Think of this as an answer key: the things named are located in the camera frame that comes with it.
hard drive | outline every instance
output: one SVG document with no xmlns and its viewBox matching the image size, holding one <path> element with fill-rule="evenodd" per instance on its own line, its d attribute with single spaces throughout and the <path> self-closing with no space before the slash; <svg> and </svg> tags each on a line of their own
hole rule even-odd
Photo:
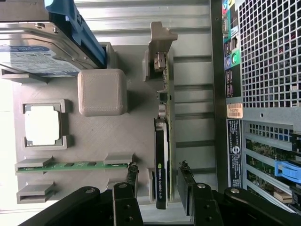
<svg viewBox="0 0 301 226">
<path fill-rule="evenodd" d="M 41 77 L 106 68 L 97 42 L 73 0 L 0 2 L 0 67 Z"/>
</svg>

barcode sticker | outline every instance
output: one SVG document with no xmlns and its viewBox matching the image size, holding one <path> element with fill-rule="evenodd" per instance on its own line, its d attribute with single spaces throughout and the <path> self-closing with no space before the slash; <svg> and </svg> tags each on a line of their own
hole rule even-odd
<svg viewBox="0 0 301 226">
<path fill-rule="evenodd" d="M 235 103 L 227 105 L 227 117 L 232 119 L 243 118 L 243 104 Z"/>
</svg>

metal mesh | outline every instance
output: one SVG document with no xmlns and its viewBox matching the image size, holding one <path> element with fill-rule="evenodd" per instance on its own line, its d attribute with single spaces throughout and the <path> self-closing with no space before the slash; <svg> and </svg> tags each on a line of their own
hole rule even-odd
<svg viewBox="0 0 301 226">
<path fill-rule="evenodd" d="M 291 141 L 292 137 L 290 136 L 290 133 L 292 133 L 293 130 L 269 124 L 260 125 L 246 122 L 246 132 L 262 137 L 268 137 L 282 141 Z"/>
<path fill-rule="evenodd" d="M 301 0 L 239 8 L 244 107 L 301 107 Z"/>
</svg>

circuit board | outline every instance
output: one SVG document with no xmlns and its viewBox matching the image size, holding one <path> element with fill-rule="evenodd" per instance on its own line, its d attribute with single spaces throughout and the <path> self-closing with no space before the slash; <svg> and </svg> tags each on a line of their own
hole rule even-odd
<svg viewBox="0 0 301 226">
<path fill-rule="evenodd" d="M 268 174 L 271 177 L 274 176 L 274 167 L 269 166 L 251 156 L 246 156 L 246 163 L 249 164 L 250 166 L 254 167 L 257 170 L 260 170 L 261 172 L 264 172 L 265 174 Z"/>
<path fill-rule="evenodd" d="M 23 167 L 18 168 L 17 173 L 28 172 L 49 172 L 49 171 L 70 171 L 70 170 L 103 170 L 126 168 L 127 164 L 104 164 L 103 161 L 89 162 L 50 162 L 44 167 Z"/>
<path fill-rule="evenodd" d="M 270 183 L 266 182 L 262 178 L 256 176 L 255 174 L 249 171 L 247 171 L 247 179 L 253 182 L 253 184 L 255 184 L 256 186 L 268 192 L 270 195 L 273 195 L 274 191 L 278 191 L 278 189 L 275 186 L 271 185 Z"/>
<path fill-rule="evenodd" d="M 169 180 L 171 181 L 169 183 L 169 199 L 170 201 L 173 200 L 173 194 L 174 194 L 174 184 L 173 184 L 173 163 L 174 163 L 174 133 L 173 133 L 173 116 L 174 114 L 174 81 L 171 78 L 170 75 L 170 65 L 168 60 L 168 54 L 166 56 L 166 68 L 163 71 L 163 82 L 164 82 L 164 90 L 167 91 L 167 114 L 166 114 L 166 120 L 168 124 L 168 146 L 169 146 Z"/>
<path fill-rule="evenodd" d="M 274 159 L 276 161 L 287 161 L 287 160 L 295 159 L 295 154 L 292 152 L 288 152 L 280 148 L 264 145 L 249 139 L 246 139 L 246 148 L 258 154 L 261 154 L 265 157 Z"/>
</svg>

audio port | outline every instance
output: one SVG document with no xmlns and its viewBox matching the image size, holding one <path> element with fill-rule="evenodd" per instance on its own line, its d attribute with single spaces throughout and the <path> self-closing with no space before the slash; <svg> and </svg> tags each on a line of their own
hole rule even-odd
<svg viewBox="0 0 301 226">
<path fill-rule="evenodd" d="M 226 65 L 229 67 L 231 65 L 231 59 L 230 57 L 226 58 Z"/>
<path fill-rule="evenodd" d="M 232 63 L 236 64 L 236 62 L 237 62 L 237 55 L 236 55 L 236 53 L 233 53 L 232 54 Z"/>
</svg>

